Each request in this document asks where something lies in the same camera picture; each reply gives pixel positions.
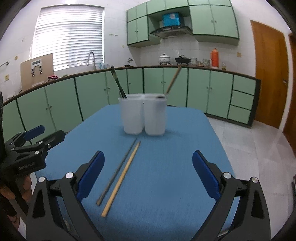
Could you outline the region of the left hand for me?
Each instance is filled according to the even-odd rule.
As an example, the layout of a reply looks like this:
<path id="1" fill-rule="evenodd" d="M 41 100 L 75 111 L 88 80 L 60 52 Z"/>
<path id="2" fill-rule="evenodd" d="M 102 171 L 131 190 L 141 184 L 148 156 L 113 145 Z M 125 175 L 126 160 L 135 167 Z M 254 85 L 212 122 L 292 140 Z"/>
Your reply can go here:
<path id="1" fill-rule="evenodd" d="M 1 195 L 8 199 L 15 199 L 16 194 L 19 192 L 23 200 L 30 202 L 32 198 L 32 180 L 30 175 L 25 175 L 15 181 L 15 188 L 10 190 L 7 186 L 1 186 Z"/>

